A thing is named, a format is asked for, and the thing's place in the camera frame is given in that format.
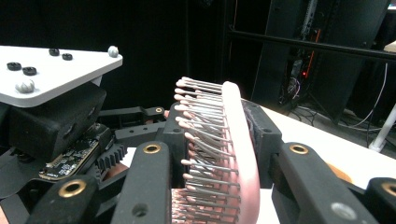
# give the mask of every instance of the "screw hole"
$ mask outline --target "screw hole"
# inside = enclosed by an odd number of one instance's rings
[[[81,180],[81,179],[76,179],[69,181],[65,183],[60,189],[59,189],[59,196],[63,198],[70,198],[73,196],[76,196],[80,194],[85,188],[87,184]]]
[[[143,151],[148,154],[154,154],[159,152],[160,150],[161,150],[161,146],[156,144],[148,145],[143,148]]]
[[[393,197],[396,197],[396,183],[383,183],[382,188]]]
[[[134,217],[144,217],[149,212],[149,208],[145,203],[139,203],[132,209]]]
[[[75,191],[78,188],[79,188],[79,184],[72,184],[70,186],[67,186],[65,190],[67,192],[73,192],[73,191]]]
[[[290,146],[290,150],[297,154],[302,154],[302,155],[308,153],[308,148],[303,147],[303,146],[298,146],[298,145]]]
[[[46,168],[42,168],[38,171],[39,174],[44,175],[48,170]]]

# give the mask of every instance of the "electronic component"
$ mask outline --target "electronic component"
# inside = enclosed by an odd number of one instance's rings
[[[39,176],[48,180],[61,180],[73,175],[97,147],[96,139],[79,139],[55,161],[40,169]]]

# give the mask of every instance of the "black cable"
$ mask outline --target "black cable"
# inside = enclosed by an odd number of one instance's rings
[[[314,113],[312,113],[311,110],[303,109],[303,108],[300,108],[300,107],[297,107],[297,109],[301,109],[301,110],[306,111],[306,112],[308,112],[309,114],[311,114],[311,116],[308,116],[308,117],[314,117],[314,116],[315,116]]]
[[[346,126],[349,126],[349,124],[348,124],[346,121],[344,121],[343,119],[340,119],[340,121],[342,121],[343,123],[345,123]]]
[[[387,138],[385,138],[385,140],[387,140],[387,142],[388,142],[389,144],[391,144],[393,147],[396,147],[396,145],[394,145],[392,142],[390,142]]]
[[[317,117],[317,113],[318,113],[318,112],[315,112],[314,116],[312,116],[312,120],[311,120],[311,125],[312,125],[312,127],[315,127],[314,121],[315,121],[315,118]]]
[[[302,120],[301,120],[301,117],[298,116],[296,113],[294,113],[293,111],[290,111],[290,113],[293,114],[293,115],[295,115],[295,116],[297,116],[297,118],[298,118],[299,121],[302,121]]]
[[[304,115],[304,114],[302,114],[302,113],[300,113],[300,112],[298,112],[298,111],[296,111],[296,110],[293,110],[293,112],[296,113],[296,114],[298,114],[300,117],[303,117],[303,118],[307,119],[308,121],[310,120],[310,119],[308,118],[308,116],[306,116],[306,115]]]

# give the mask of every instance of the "white table surface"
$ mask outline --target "white table surface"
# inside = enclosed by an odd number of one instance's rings
[[[284,142],[299,142],[312,147],[324,161],[349,175],[354,185],[366,189],[374,177],[396,178],[396,160],[272,110],[263,110],[282,132]],[[269,189],[261,190],[257,223],[279,223],[271,192]]]

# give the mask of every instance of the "wire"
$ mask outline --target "wire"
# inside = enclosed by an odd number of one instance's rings
[[[390,142],[387,138],[385,138],[385,140],[387,140],[387,142],[391,145],[393,145],[394,147],[396,147],[396,145],[394,145],[392,142]]]
[[[294,113],[293,111],[290,111],[290,113],[293,114],[293,115],[295,115],[295,116],[298,118],[299,121],[302,121],[301,117],[298,116],[296,113]]]
[[[311,121],[311,120],[308,118],[308,116],[306,116],[306,115],[304,115],[304,114],[302,114],[302,113],[300,113],[300,112],[298,112],[298,111],[296,111],[296,110],[294,110],[294,111],[292,111],[292,112],[295,113],[296,115],[300,116],[300,117],[305,118],[305,119],[308,120],[308,121]]]
[[[298,113],[299,115],[301,115],[302,117],[304,117],[306,120],[308,120],[308,121],[311,123],[311,126],[312,126],[312,127],[315,127],[315,125],[314,125],[314,120],[315,120],[315,115],[316,115],[316,114],[312,113],[312,111],[310,111],[310,110],[304,110],[304,111],[308,112],[310,115],[304,115],[304,114],[302,114],[302,113],[297,112],[296,110],[294,110],[295,113]]]
[[[312,120],[311,120],[311,125],[312,125],[312,127],[315,127],[315,123],[314,123],[314,121],[315,121],[315,118],[317,117],[317,114],[318,114],[318,112],[317,113],[315,113],[313,116],[312,116]]]
[[[376,107],[376,104],[378,104],[379,98],[381,98],[382,90],[384,90],[385,83],[387,83],[387,75],[388,75],[388,63],[385,63],[384,82],[382,83],[381,91],[379,92],[378,97],[376,98],[376,101],[375,101],[373,109],[370,111],[370,113],[367,115],[367,117],[365,119],[363,119],[361,122],[359,122],[357,124],[354,124],[354,125],[351,125],[349,127],[356,127],[356,126],[359,126],[359,125],[363,124],[363,122],[366,121],[373,114],[373,112],[375,110],[375,107]]]
[[[297,96],[297,94],[298,94],[298,92],[300,91],[300,88],[301,88],[300,82],[299,82],[296,78],[294,78],[294,79],[295,79],[295,81],[296,81],[296,85],[298,85],[298,89],[297,89],[297,91],[294,93],[293,98],[291,98],[291,99],[294,99],[294,98]]]
[[[316,115],[319,115],[319,116],[321,116],[321,117],[323,117],[323,118],[325,118],[325,119],[331,120],[331,119],[329,119],[328,117],[326,117],[326,116],[320,114],[319,112],[317,112],[317,111],[315,111],[315,110],[312,110],[312,109],[310,109],[310,108],[308,108],[308,107],[304,107],[304,106],[297,106],[297,107],[298,107],[298,108],[301,108],[301,109],[304,109],[304,110],[309,110],[309,111],[311,111],[311,112],[315,112]],[[376,132],[376,131],[381,131],[381,128],[375,128],[375,129],[367,130],[367,129],[363,129],[363,128],[356,128],[356,127],[353,127],[353,126],[347,126],[347,125],[344,125],[344,124],[338,124],[338,125],[341,126],[341,127],[345,127],[345,128],[348,128],[348,129],[353,129],[353,130],[361,131],[361,132]]]
[[[342,121],[343,123],[345,123],[346,126],[349,127],[349,124],[346,121],[344,121],[343,119],[340,119],[340,121]]]
[[[356,115],[354,116],[354,115],[350,115],[350,114],[343,114],[343,116],[345,116],[346,119],[348,119],[348,120],[350,120],[350,121],[354,121],[354,123],[355,123],[355,122],[361,122],[361,121],[362,121],[362,119],[358,118]]]

